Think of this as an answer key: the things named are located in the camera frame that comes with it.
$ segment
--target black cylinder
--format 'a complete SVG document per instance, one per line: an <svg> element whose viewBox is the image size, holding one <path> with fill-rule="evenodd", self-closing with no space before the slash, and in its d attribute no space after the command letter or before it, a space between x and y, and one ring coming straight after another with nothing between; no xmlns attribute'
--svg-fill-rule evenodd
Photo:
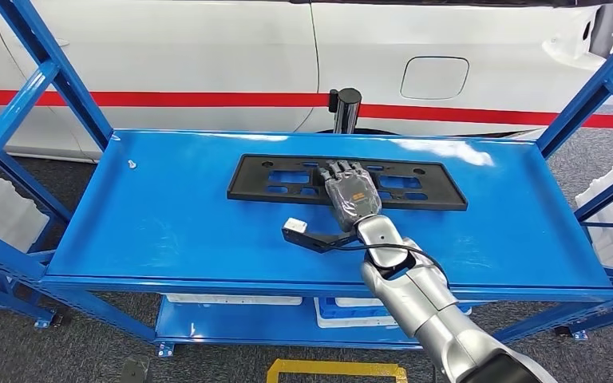
<svg viewBox="0 0 613 383"><path fill-rule="evenodd" d="M344 88L338 92L337 112L334 115L334 133L351 134L354 132L362 98L361 93L353 88Z"/></svg>

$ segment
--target robot finger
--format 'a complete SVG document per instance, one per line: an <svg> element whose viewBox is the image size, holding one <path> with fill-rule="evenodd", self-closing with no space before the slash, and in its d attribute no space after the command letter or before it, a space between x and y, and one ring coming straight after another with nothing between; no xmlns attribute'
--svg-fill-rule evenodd
<svg viewBox="0 0 613 383"><path fill-rule="evenodd" d="M326 181L326 182L327 182L327 180L332 178L332 175L330 174L330 171L328 171L325 168L318 168L318 173L321 174L321 177L323 177L323 180Z"/></svg>
<svg viewBox="0 0 613 383"><path fill-rule="evenodd" d="M354 170L356 170L356 171L362 171L362 170L365 170L365 169L363 168L363 166L361 166L361 163L360 163L360 162L352 162L352 163L351 163L351 167L352 167L352 168L354 168Z"/></svg>
<svg viewBox="0 0 613 383"><path fill-rule="evenodd" d="M334 178L338 180L342 178L342 175L340 174L342 173L342 169L339 168L339 164L337 164L337 161L328 160L326 163L328 164L328 166L330 166L330 169L332 169L332 174Z"/></svg>
<svg viewBox="0 0 613 383"><path fill-rule="evenodd" d="M339 160L339 161L337 161L337 163L339 164L339 166L342 167L342 170L344 172L351 170L351 166L349 165L349 161L347 161L347 160Z"/></svg>

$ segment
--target yellow tape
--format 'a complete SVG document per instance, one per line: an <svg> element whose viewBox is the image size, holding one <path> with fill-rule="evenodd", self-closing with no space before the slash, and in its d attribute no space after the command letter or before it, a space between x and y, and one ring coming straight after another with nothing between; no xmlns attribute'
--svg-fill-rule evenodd
<svg viewBox="0 0 613 383"><path fill-rule="evenodd" d="M294 361L276 359L267 371L267 383L279 383L279 373L320 373L359 377L395 377L396 383L408 383L405 369L390 363L350 361Z"/></svg>

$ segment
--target blue metal shelf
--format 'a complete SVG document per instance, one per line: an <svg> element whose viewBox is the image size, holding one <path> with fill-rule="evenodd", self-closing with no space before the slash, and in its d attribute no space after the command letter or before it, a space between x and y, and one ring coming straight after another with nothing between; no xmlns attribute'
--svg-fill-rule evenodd
<svg viewBox="0 0 613 383"><path fill-rule="evenodd" d="M385 214L435 255L452 286L548 289L547 298L612 290L533 142L151 130L114 133L43 280L90 290L137 278L138 291L182 292L197 281L218 293L259 283L271 294L369 296L362 254L319 255L283 239L290 217L337 232L328 207L227 199L249 152L441 162L467 196L466 211Z"/></svg>
<svg viewBox="0 0 613 383"><path fill-rule="evenodd" d="M166 298L156 322L156 340L172 343L317 345L420 349L397 326L322 329L314 300L299 306L172 303Z"/></svg>

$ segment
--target robotic arm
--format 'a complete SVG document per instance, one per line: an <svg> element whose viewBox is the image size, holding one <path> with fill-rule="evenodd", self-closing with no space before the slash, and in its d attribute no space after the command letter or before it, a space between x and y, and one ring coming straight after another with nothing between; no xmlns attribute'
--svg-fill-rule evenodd
<svg viewBox="0 0 613 383"><path fill-rule="evenodd" d="M289 219L286 239L316 251L337 248L346 238L365 244L363 281L409 338L416 338L452 383L552 383L556 380L529 357L485 333L463 314L445 273L412 239L402 238L388 217L372 178L358 163L331 161L320 168L334 215L350 237L305 244L294 240L307 225Z"/></svg>

